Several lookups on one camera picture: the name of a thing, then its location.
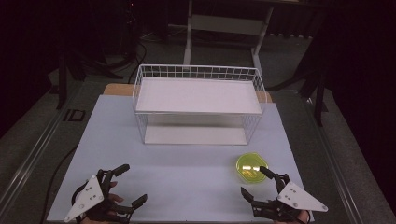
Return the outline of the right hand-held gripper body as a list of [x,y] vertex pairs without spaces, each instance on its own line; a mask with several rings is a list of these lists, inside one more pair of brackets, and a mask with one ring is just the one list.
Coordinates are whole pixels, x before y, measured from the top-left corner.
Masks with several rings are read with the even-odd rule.
[[276,182],[277,196],[267,202],[251,197],[254,217],[264,217],[273,221],[303,223],[299,218],[302,211],[327,212],[329,208],[304,189],[291,182],[287,175],[266,175]]

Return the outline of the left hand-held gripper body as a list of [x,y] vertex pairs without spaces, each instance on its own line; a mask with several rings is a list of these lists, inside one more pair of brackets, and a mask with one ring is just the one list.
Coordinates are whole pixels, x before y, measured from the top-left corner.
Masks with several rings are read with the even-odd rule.
[[108,199],[110,182],[106,178],[108,171],[99,170],[84,185],[79,187],[72,196],[72,208],[64,218],[68,223],[73,219],[80,223],[84,217],[90,220],[118,222],[128,224],[133,213],[132,207],[118,206]]

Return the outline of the yellow-green plastic bowl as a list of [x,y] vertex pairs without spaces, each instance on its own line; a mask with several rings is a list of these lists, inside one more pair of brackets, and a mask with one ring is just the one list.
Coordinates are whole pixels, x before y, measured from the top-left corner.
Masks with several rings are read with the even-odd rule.
[[261,167],[268,167],[267,162],[257,152],[249,152],[241,155],[236,161],[236,171],[241,178],[249,183],[261,183],[265,178],[261,171]]

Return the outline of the person's right hand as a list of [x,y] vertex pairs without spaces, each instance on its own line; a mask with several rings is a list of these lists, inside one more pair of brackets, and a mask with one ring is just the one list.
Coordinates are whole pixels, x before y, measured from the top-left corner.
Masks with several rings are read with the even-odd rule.
[[307,210],[301,211],[300,214],[293,221],[282,222],[275,221],[274,224],[308,224],[310,222],[311,216]]

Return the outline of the person's left hand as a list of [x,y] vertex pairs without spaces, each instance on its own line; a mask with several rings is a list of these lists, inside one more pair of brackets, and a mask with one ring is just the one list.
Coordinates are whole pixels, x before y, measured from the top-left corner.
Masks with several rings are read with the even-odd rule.
[[[110,187],[114,188],[114,187],[117,186],[117,184],[118,184],[117,181],[110,182]],[[121,196],[119,196],[117,194],[114,194],[114,193],[111,193],[111,192],[108,194],[108,199],[110,199],[114,203],[122,203],[124,201],[124,199]],[[113,211],[109,211],[108,213],[110,215],[117,214],[117,213],[115,213]],[[90,220],[88,217],[84,217],[81,220],[80,224],[110,224],[110,223],[107,222],[107,221]]]

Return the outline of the pale table cover sheet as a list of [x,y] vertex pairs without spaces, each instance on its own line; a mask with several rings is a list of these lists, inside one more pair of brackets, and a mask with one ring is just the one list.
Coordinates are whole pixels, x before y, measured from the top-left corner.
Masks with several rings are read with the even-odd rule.
[[276,105],[264,115],[248,145],[186,146],[145,145],[127,96],[98,98],[64,181],[49,211],[50,221],[61,221],[71,208],[77,187],[98,170],[129,164],[112,190],[127,203],[141,195],[147,202],[134,212],[134,222],[250,222],[250,204],[241,195],[246,189],[259,201],[273,200],[275,183],[246,184],[235,164],[244,153],[256,152],[278,174],[303,183]]

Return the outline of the black metal stand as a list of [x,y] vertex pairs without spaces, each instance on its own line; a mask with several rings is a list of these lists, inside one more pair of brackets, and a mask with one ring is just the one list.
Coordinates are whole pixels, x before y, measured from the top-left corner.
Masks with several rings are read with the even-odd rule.
[[66,53],[61,51],[59,54],[59,81],[58,81],[58,105],[61,109],[67,100],[67,66]]
[[319,127],[322,126],[321,113],[323,108],[325,81],[326,81],[326,74],[321,73],[318,76],[317,96],[316,96],[316,103],[314,109],[314,118]]

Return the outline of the metal floor rail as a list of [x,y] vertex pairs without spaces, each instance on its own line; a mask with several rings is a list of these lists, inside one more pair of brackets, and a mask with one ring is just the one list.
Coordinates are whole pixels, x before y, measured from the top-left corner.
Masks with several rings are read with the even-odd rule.
[[0,139],[0,216],[14,204],[79,90],[72,89],[60,109],[46,94]]
[[349,223],[363,224],[361,214],[350,193],[346,179],[344,177],[340,164],[334,154],[333,147],[331,146],[328,135],[326,134],[324,127],[318,125],[318,122],[314,117],[315,104],[310,98],[303,98],[302,101],[304,103],[304,108],[308,113],[308,117],[310,118],[311,122],[317,130],[318,139],[322,144],[322,148],[326,156],[326,162],[328,163],[334,185],[337,188],[340,199],[343,203],[344,208],[346,209]]

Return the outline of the black floor bracket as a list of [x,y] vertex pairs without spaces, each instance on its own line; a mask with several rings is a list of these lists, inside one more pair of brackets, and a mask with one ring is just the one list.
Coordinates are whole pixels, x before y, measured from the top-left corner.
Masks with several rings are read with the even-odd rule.
[[68,109],[64,115],[63,121],[80,122],[84,120],[85,116],[85,110]]

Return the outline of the white metal desk frame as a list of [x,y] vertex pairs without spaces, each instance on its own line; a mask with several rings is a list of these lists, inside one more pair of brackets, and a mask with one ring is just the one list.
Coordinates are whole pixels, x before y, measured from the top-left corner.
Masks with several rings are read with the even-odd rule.
[[188,18],[187,18],[187,39],[184,51],[183,64],[191,64],[191,49],[192,49],[192,31],[210,31],[221,32],[240,35],[255,35],[258,37],[258,42],[254,48],[251,49],[250,54],[253,65],[262,74],[262,65],[260,61],[260,50],[262,42],[265,38],[274,8],[269,7],[265,12],[265,17],[262,21],[227,18],[219,16],[199,15],[192,12],[193,0],[188,1]]

